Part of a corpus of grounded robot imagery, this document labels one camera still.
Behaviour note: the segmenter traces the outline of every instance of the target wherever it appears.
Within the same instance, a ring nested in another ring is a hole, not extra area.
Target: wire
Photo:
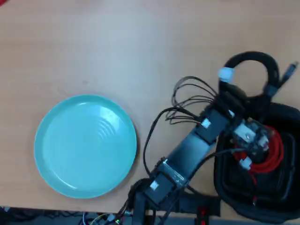
[[[82,223],[83,223],[83,225],[86,225],[86,223],[85,223],[85,215],[86,215],[86,212],[84,212],[83,215],[82,215]]]
[[[92,222],[90,225],[93,225],[97,220],[101,219],[103,216],[106,216],[106,215],[109,215],[108,213],[105,213],[105,214],[101,214],[100,216],[97,216]]]
[[[209,91],[208,89],[202,87],[202,86],[199,86],[197,84],[193,84],[193,83],[185,83],[183,84],[185,81],[187,80],[196,80],[196,81],[199,81],[201,82],[202,84],[206,85],[211,91]],[[177,95],[177,91],[185,86],[194,86],[194,87],[198,87],[204,91],[206,91],[208,94],[210,94],[212,97],[208,97],[208,96],[204,96],[204,95],[194,95],[182,102],[178,102],[177,99],[176,99],[176,95]],[[173,90],[173,94],[172,94],[172,99],[171,99],[171,103],[174,107],[179,107],[179,108],[184,108],[184,107],[187,107],[189,105],[192,105],[192,104],[196,104],[196,103],[212,103],[214,101],[214,97],[217,95],[217,92],[211,87],[209,86],[204,80],[198,78],[198,77],[194,77],[194,76],[186,76],[186,77],[183,77],[181,78],[176,84],[175,84],[175,87],[174,87],[174,90]],[[175,115],[176,115],[177,111],[174,111],[174,112],[168,112],[167,115],[165,116],[165,120],[169,120],[170,121],[170,124],[177,124],[177,123],[181,123],[181,122],[175,122],[173,123],[172,120],[173,119],[179,119],[177,118]],[[184,118],[185,120],[191,120],[192,118],[190,117],[185,117]]]
[[[148,146],[148,143],[149,143],[149,140],[151,138],[151,135],[153,133],[153,130],[156,126],[156,124],[158,123],[158,120],[159,118],[166,112],[169,112],[169,111],[174,111],[174,110],[177,110],[178,112],[181,112],[181,113],[184,113],[184,114],[187,114],[189,116],[191,116],[192,118],[194,118],[195,121],[197,121],[198,119],[198,116],[192,114],[191,112],[189,112],[188,110],[184,109],[184,108],[178,108],[178,107],[170,107],[170,108],[166,108],[164,109],[163,111],[161,111],[158,116],[155,118],[155,120],[153,121],[151,127],[150,127],[150,131],[148,133],[148,136],[147,136],[147,139],[146,139],[146,142],[145,142],[145,145],[144,145],[144,149],[143,149],[143,153],[142,153],[142,159],[143,159],[143,164],[144,164],[144,167],[145,167],[145,170],[147,172],[147,174],[150,176],[150,170],[148,169],[147,167],[147,163],[146,163],[146,149],[147,149],[147,146]]]
[[[269,173],[279,166],[284,157],[284,147],[280,134],[275,128],[269,128],[273,130],[274,135],[269,142],[269,152],[266,160],[260,164],[252,163],[250,166],[249,172],[254,184],[257,184],[257,181],[252,173]],[[246,152],[236,152],[233,156],[238,162],[248,157]]]

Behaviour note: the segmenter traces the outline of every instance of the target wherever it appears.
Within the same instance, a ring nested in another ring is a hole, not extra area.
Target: robotic arm
[[[234,67],[245,60],[261,62],[268,72],[268,82],[263,93],[255,97],[247,97],[237,86],[230,84]],[[225,64],[219,73],[219,93],[213,102],[199,115],[193,115],[182,107],[172,107],[162,111],[153,122],[148,135],[145,149],[159,117],[170,110],[192,116],[198,124],[187,137],[165,158],[162,158],[150,172],[145,162],[148,179],[138,181],[128,195],[128,201],[121,212],[133,209],[133,225],[144,224],[147,209],[166,211],[159,222],[162,225],[171,211],[194,213],[199,215],[198,203],[203,196],[184,192],[196,171],[211,157],[234,151],[262,151],[273,132],[252,116],[263,117],[263,112],[271,102],[278,89],[291,77],[297,64],[292,64],[279,80],[278,66],[275,60],[261,52],[245,52],[238,54]],[[207,155],[216,144],[217,137],[224,132],[230,135],[239,149],[224,150]]]

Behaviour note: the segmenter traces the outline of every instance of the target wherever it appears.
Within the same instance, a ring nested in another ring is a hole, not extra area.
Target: black case
[[[283,173],[278,187],[278,197],[264,199],[258,197],[254,206],[251,201],[251,191],[248,193],[235,193],[234,188],[228,184],[228,170],[233,162],[222,155],[216,157],[214,163],[214,185],[218,195],[235,211],[244,217],[265,223],[280,224],[290,219],[300,217],[300,111],[286,105],[271,103],[266,113],[264,124],[274,127],[285,142],[285,158],[288,162],[288,171]],[[222,151],[230,146],[229,138],[221,134],[218,138],[216,151]]]

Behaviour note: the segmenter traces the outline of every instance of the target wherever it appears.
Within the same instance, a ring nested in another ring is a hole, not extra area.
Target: black cable
[[[190,97],[190,98],[188,98],[188,99],[186,99],[186,100],[184,100],[182,102],[179,102],[177,105],[174,105],[174,106],[175,107],[180,107],[180,108],[185,108],[185,107],[187,107],[189,105],[196,104],[196,103],[212,103],[212,100],[210,100],[210,99],[194,98],[194,97],[196,97],[196,96],[192,96],[192,97]],[[179,119],[179,117],[175,116],[177,112],[178,111],[168,112],[166,114],[166,116],[165,116],[165,120],[166,121],[169,120],[170,124],[172,124],[172,120],[173,119],[175,119],[175,118]],[[188,120],[190,120],[192,118],[191,117],[187,117],[187,116],[183,116],[182,119],[188,119]]]
[[[144,164],[144,167],[145,167],[145,170],[147,172],[147,174],[150,176],[150,170],[148,169],[147,167],[147,163],[146,163],[146,149],[147,149],[147,146],[148,146],[148,143],[149,143],[149,140],[151,138],[151,135],[153,133],[153,130],[156,126],[156,124],[158,123],[158,120],[159,118],[166,112],[169,112],[169,111],[173,111],[173,110],[177,110],[178,112],[181,112],[181,113],[184,113],[184,114],[187,114],[191,117],[194,118],[194,120],[197,120],[198,119],[198,116],[192,114],[191,112],[189,112],[188,110],[184,109],[184,108],[178,108],[178,107],[170,107],[170,108],[166,108],[164,109],[163,111],[161,111],[158,116],[155,118],[155,120],[153,121],[151,127],[150,127],[150,131],[148,133],[148,136],[147,136],[147,139],[146,139],[146,142],[145,142],[145,146],[144,146],[144,149],[143,149],[143,153],[142,153],[142,159],[143,159],[143,164]]]
[[[152,217],[151,217],[151,223],[155,224],[155,218],[156,218],[156,210],[153,210]]]
[[[174,87],[174,92],[176,92],[178,90],[179,86],[187,80],[199,81],[199,82],[203,83],[205,86],[207,86],[208,88],[210,88],[212,90],[212,92],[214,93],[214,95],[218,94],[208,83],[206,83],[204,80],[202,80],[198,77],[195,77],[195,76],[186,76],[186,77],[181,78],[179,81],[177,81],[177,83],[175,84],[175,87]]]

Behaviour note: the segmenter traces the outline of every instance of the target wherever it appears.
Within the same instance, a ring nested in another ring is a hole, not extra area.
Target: coiled red cable
[[[250,176],[253,179],[253,182],[256,184],[256,179],[253,173],[269,173],[275,170],[279,164],[282,162],[284,157],[284,147],[282,143],[282,139],[278,133],[278,131],[273,128],[269,127],[274,131],[274,135],[269,141],[269,149],[268,149],[268,156],[263,163],[255,164],[252,163],[250,165]],[[246,152],[234,152],[234,158],[239,162],[241,159],[244,160],[247,157]]]

